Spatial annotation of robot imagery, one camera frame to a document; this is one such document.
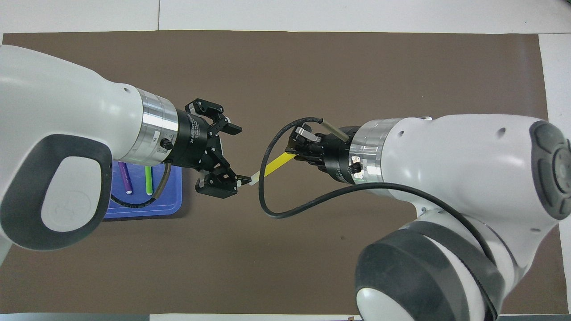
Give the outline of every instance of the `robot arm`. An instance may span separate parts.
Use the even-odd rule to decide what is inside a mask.
[[[544,236],[571,212],[569,141],[540,119],[451,115],[341,130],[345,142],[295,127],[286,152],[339,182],[424,191],[476,231],[423,197],[370,190],[414,204],[418,218],[360,255],[356,299],[367,321],[495,319]]]
[[[19,246],[53,250],[92,232],[109,203],[113,160],[194,168],[206,175],[196,190],[220,198],[250,181],[222,154],[219,133],[242,128],[220,105],[196,99],[177,110],[157,95],[14,46],[0,46],[0,93],[0,236]]]

